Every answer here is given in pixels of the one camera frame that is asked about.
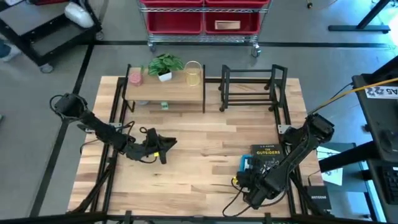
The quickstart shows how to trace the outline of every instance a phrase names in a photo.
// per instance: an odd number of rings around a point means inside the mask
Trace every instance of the gray floor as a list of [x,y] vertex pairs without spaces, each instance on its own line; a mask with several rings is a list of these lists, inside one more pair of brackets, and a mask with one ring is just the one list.
[[[95,2],[96,11],[103,1]],[[268,68],[273,63],[289,68],[289,77],[300,79],[307,110],[323,102],[351,76],[375,71],[396,56],[390,34],[329,33],[330,24],[354,24],[370,9],[364,0],[340,0],[329,9],[309,11],[305,1],[275,0],[264,24],[262,41],[271,42],[377,42],[388,49],[337,49],[263,47],[255,59],[250,47],[158,46],[156,54],[170,52],[184,61],[206,65],[207,75],[219,76],[222,64],[232,68]],[[380,24],[379,18],[373,21]],[[145,40],[136,3],[110,1],[103,21],[106,40]],[[55,71],[42,74],[26,57],[0,63],[0,219],[25,217],[30,211],[52,144],[60,126],[49,110],[48,100],[70,92],[80,69],[86,46],[79,46],[55,62]],[[93,106],[100,77],[124,75],[127,63],[147,64],[154,55],[147,46],[96,46],[80,95]],[[361,144],[371,137],[364,134],[365,123],[355,95],[347,96],[321,111],[336,125],[333,142]],[[79,162],[79,146],[85,135],[75,125],[68,128],[55,173],[47,192],[42,214],[65,212]]]

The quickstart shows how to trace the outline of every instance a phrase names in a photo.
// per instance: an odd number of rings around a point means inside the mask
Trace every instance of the glass cup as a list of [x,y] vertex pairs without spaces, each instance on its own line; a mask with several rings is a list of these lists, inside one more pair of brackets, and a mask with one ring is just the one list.
[[190,86],[196,86],[200,83],[201,64],[196,61],[190,61],[185,64],[184,68],[187,74],[186,81]]

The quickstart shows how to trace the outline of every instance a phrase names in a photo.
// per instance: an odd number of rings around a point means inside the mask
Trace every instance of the small wooden shelf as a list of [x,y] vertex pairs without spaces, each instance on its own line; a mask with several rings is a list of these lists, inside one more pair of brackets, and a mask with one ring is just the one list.
[[[129,74],[139,72],[140,68],[130,68]],[[159,81],[156,76],[142,74],[144,82],[141,86],[134,86],[127,82],[125,100],[152,100],[152,101],[203,101],[203,71],[200,83],[189,86],[186,82],[186,73],[173,72],[173,78],[166,82]]]

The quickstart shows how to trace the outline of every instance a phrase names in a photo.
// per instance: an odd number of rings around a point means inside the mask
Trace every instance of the red bin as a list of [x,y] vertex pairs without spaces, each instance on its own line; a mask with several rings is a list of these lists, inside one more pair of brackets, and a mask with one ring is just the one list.
[[148,12],[148,32],[152,34],[200,34],[200,12]]
[[140,0],[146,7],[201,7],[203,0]]
[[[207,34],[253,35],[260,31],[260,14],[242,12],[207,12],[205,14],[205,30]],[[216,21],[240,21],[240,29],[216,30]]]
[[243,7],[243,8],[262,8],[268,4],[269,0],[206,0],[209,7]]

